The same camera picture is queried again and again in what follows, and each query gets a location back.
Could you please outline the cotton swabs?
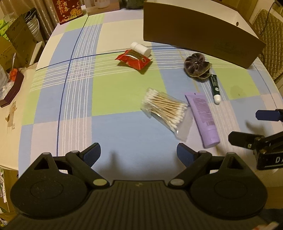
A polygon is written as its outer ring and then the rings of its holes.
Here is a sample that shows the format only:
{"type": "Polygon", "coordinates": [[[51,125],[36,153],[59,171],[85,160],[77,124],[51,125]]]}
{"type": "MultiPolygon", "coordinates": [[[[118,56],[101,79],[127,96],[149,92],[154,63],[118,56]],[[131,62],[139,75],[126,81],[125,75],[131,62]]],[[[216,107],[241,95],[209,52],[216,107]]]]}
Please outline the cotton swabs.
{"type": "Polygon", "coordinates": [[[188,104],[164,92],[148,88],[141,102],[141,110],[154,117],[174,133],[180,141],[186,141],[193,123],[193,114],[188,104]]]}

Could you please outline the purple cosmetic tube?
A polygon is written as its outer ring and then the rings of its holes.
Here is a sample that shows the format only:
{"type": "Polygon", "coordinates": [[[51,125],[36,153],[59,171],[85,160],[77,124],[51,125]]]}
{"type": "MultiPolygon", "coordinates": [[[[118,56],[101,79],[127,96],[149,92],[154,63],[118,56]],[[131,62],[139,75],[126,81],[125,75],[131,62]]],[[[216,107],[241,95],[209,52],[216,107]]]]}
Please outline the purple cosmetic tube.
{"type": "Polygon", "coordinates": [[[202,93],[186,93],[204,148],[212,148],[220,143],[217,128],[206,100],[202,93]]]}

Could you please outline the dark green small tube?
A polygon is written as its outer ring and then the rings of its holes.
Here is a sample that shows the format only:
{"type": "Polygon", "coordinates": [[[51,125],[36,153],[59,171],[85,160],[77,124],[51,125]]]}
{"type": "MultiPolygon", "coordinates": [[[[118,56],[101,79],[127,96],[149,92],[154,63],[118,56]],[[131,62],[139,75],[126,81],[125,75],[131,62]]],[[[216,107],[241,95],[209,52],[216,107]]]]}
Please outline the dark green small tube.
{"type": "Polygon", "coordinates": [[[212,88],[212,95],[215,104],[219,104],[221,102],[221,95],[220,89],[217,81],[217,76],[215,74],[211,74],[209,77],[211,88],[212,88]]]}

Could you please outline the dark velvet scrunchie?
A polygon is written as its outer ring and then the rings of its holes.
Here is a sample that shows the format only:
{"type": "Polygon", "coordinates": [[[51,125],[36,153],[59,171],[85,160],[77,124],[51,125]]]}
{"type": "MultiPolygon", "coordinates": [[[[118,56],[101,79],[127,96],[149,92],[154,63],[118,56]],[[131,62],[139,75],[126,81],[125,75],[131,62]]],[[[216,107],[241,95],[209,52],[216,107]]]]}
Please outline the dark velvet scrunchie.
{"type": "Polygon", "coordinates": [[[205,80],[211,76],[210,69],[212,64],[206,61],[201,53],[194,53],[184,61],[184,70],[186,74],[197,80],[205,80]]]}

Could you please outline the red snack packet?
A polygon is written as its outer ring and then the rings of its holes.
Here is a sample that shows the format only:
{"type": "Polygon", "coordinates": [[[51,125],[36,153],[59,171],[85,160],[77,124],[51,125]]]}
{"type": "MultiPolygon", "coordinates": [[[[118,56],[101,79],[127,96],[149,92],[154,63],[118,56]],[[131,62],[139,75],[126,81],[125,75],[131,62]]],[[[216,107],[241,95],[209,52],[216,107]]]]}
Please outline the red snack packet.
{"type": "Polygon", "coordinates": [[[151,62],[149,58],[132,49],[128,49],[124,53],[118,55],[115,60],[124,62],[135,70],[142,70],[151,62]]]}

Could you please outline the white pill bottle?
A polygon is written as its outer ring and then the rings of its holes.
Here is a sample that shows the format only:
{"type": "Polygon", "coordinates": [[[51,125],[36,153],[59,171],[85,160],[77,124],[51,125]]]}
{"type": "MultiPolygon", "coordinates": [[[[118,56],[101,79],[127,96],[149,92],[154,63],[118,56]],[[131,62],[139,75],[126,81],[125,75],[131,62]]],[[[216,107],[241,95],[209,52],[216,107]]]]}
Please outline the white pill bottle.
{"type": "Polygon", "coordinates": [[[140,53],[141,55],[145,57],[149,57],[151,55],[151,49],[138,42],[133,42],[131,44],[131,49],[140,53]]]}

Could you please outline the dark red tray with clutter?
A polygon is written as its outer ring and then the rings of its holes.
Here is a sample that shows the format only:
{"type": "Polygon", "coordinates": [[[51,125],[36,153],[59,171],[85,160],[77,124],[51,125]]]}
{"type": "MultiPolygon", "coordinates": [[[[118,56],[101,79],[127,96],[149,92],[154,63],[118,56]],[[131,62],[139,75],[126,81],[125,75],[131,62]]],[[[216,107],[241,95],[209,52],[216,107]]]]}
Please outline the dark red tray with clutter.
{"type": "Polygon", "coordinates": [[[23,80],[24,75],[18,69],[13,68],[10,73],[8,73],[1,66],[1,108],[12,102],[19,92],[23,80]]]}

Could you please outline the checkered tablecloth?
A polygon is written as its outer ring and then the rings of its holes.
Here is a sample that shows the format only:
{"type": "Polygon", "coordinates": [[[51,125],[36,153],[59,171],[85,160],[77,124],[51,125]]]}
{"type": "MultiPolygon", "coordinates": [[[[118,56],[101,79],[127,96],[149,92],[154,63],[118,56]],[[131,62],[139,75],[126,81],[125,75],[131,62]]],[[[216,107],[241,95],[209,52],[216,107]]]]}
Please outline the checkered tablecloth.
{"type": "Polygon", "coordinates": [[[183,69],[192,51],[147,42],[152,61],[142,72],[117,56],[132,42],[143,43],[143,12],[121,10],[83,16],[58,25],[38,63],[22,119],[19,172],[42,152],[55,156],[83,150],[94,142],[102,153],[94,169],[108,180],[171,177],[183,169],[174,134],[141,110],[148,88],[184,101],[188,92],[203,93],[220,143],[210,151],[234,151],[251,167],[253,154],[228,142],[231,131],[272,135],[282,123],[259,121],[259,109],[282,108],[282,98],[264,66],[256,60],[244,69],[206,56],[217,75],[221,102],[213,102],[208,81],[199,82],[183,69]]]}

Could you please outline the quilted beige chair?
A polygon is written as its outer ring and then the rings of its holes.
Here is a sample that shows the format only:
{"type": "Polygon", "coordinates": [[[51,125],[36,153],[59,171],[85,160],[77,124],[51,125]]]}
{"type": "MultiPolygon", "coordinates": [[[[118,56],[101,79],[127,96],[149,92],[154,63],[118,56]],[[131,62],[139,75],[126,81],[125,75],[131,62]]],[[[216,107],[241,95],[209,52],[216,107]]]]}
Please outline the quilted beige chair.
{"type": "Polygon", "coordinates": [[[259,58],[274,82],[278,82],[282,78],[282,21],[262,9],[252,25],[266,43],[259,58]]]}

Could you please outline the brown cardboard box white inside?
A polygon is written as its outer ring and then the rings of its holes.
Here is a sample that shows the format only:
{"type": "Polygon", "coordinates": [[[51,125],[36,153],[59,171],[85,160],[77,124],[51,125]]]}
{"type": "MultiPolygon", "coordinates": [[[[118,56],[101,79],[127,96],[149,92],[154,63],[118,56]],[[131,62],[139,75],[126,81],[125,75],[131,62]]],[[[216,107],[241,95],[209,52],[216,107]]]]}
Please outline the brown cardboard box white inside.
{"type": "Polygon", "coordinates": [[[266,46],[238,10],[221,1],[146,1],[143,38],[243,68],[249,68],[266,46]]]}

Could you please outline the brown cardboard box with bowls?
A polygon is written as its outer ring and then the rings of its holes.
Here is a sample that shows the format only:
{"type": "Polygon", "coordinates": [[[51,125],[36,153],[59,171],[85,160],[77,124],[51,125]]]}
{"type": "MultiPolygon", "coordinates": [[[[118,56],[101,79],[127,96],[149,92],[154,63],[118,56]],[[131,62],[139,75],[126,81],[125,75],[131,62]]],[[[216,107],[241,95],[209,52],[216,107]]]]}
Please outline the brown cardboard box with bowls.
{"type": "Polygon", "coordinates": [[[36,9],[32,8],[18,18],[11,19],[7,25],[4,35],[15,49],[16,61],[20,67],[38,62],[45,42],[40,31],[36,9]]]}

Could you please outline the red greeting card box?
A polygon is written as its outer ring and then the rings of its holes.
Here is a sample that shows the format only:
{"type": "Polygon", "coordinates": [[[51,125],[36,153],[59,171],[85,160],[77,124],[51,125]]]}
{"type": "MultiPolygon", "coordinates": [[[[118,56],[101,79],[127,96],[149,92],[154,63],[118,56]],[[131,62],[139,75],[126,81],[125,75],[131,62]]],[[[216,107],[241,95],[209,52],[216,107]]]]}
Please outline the red greeting card box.
{"type": "Polygon", "coordinates": [[[60,25],[83,16],[79,0],[53,0],[52,2],[60,25]]]}

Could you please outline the white humidifier box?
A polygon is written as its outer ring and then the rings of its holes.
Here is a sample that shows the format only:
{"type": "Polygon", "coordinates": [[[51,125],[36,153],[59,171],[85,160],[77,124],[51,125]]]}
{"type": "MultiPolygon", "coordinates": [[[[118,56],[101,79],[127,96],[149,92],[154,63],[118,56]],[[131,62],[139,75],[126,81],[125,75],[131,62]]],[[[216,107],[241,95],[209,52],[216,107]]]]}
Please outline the white humidifier box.
{"type": "Polygon", "coordinates": [[[84,0],[84,3],[89,16],[120,10],[119,0],[84,0]]]}

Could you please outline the dark green glass jar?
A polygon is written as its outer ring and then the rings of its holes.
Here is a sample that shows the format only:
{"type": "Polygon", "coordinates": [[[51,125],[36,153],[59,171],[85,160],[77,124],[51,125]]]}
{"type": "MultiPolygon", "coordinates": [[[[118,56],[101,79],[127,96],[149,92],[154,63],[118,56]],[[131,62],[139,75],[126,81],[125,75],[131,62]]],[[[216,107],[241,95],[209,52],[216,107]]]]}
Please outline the dark green glass jar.
{"type": "Polygon", "coordinates": [[[131,10],[142,9],[145,0],[125,0],[125,7],[131,10]]]}

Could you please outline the wall power socket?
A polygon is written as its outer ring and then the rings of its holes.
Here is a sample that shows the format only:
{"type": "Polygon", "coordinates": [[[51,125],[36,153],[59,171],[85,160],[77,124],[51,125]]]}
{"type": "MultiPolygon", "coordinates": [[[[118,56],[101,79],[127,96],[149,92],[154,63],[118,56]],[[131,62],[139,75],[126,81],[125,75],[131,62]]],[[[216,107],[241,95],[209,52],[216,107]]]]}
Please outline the wall power socket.
{"type": "Polygon", "coordinates": [[[272,6],[272,8],[278,13],[281,14],[282,13],[282,3],[280,3],[278,0],[274,1],[274,5],[272,6]]]}

